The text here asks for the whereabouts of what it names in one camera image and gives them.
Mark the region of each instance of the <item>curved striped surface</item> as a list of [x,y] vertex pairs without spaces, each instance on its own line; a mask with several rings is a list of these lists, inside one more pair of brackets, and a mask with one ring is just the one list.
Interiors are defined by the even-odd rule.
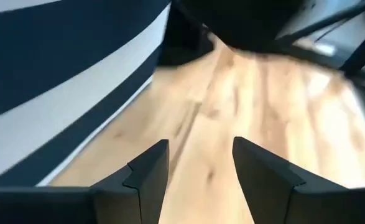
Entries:
[[50,181],[149,82],[168,0],[0,13],[0,185]]

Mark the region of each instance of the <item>striped fabric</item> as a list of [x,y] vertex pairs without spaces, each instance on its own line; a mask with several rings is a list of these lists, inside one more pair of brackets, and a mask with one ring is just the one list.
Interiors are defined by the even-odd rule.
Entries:
[[0,186],[48,184],[150,83],[169,4],[0,0]]

